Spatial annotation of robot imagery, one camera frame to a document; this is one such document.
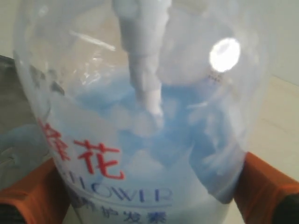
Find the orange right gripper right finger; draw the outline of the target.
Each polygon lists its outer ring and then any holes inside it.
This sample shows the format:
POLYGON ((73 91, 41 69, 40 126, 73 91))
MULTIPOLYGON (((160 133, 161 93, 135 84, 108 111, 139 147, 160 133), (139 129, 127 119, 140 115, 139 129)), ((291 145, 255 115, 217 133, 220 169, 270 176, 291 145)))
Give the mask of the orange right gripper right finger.
POLYGON ((246 224, 297 224, 299 183, 246 153, 234 200, 246 224))

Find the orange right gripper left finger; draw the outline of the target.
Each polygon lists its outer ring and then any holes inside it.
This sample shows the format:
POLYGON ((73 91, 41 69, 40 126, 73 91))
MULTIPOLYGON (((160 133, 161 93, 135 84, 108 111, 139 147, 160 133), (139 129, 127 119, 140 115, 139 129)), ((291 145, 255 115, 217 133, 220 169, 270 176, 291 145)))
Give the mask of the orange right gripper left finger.
POLYGON ((53 159, 0 191, 2 224, 61 224, 70 198, 53 159))

